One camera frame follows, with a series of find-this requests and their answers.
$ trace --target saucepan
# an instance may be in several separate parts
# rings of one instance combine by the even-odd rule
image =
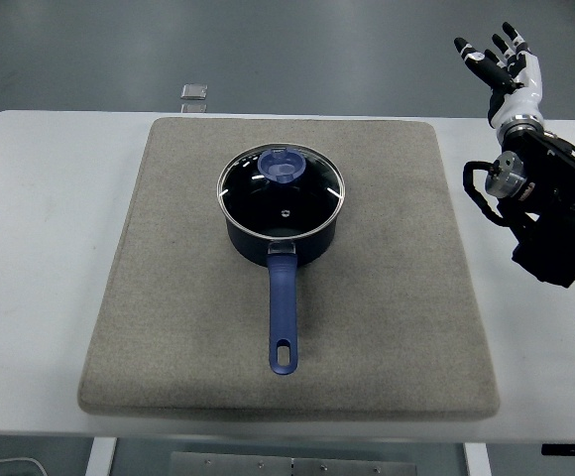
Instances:
[[[345,182],[314,150],[269,144],[238,155],[224,168],[217,197],[235,249],[268,268],[270,367],[291,374],[298,365],[296,268],[331,244]]]

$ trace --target white table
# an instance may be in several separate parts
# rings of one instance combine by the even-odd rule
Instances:
[[[511,232],[464,193],[463,165],[500,152],[484,119],[418,120],[437,132],[494,361],[496,416],[237,423],[81,411],[78,380],[147,136],[174,115],[0,113],[0,433],[575,441],[575,285],[542,284],[513,263]],[[547,127],[575,143],[575,121]]]

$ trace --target blue lid knob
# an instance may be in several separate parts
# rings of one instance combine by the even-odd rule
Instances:
[[[268,180],[276,183],[290,183],[298,179],[307,162],[297,149],[268,149],[257,161],[257,169]]]

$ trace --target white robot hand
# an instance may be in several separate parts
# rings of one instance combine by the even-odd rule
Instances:
[[[504,23],[503,29],[512,45],[499,35],[493,35],[493,43],[504,59],[490,50],[478,52],[463,38],[455,40],[465,64],[492,88],[488,121],[497,130],[500,143],[515,127],[544,129],[543,116],[538,110],[543,96],[538,58],[509,23]]]

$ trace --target robot finger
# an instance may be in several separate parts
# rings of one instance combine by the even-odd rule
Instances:
[[[529,45],[527,44],[527,42],[510,23],[504,22],[502,28],[504,29],[504,32],[506,32],[506,35],[508,35],[510,40],[513,42],[513,46],[515,47],[517,55],[521,52],[532,53],[529,50]]]
[[[463,38],[455,39],[455,48],[468,68],[493,90],[513,93],[518,88],[518,85],[504,68],[499,67],[495,60],[489,59],[483,53],[475,50]]]
[[[495,55],[491,50],[485,50],[484,55],[486,55],[486,57],[488,59],[494,61],[495,64],[498,67],[500,67],[501,69],[507,70],[506,64],[497,55]]]
[[[506,59],[506,64],[510,65],[510,63],[515,60],[515,51],[497,34],[493,35],[493,43],[499,48],[499,51],[502,52],[502,55]]]

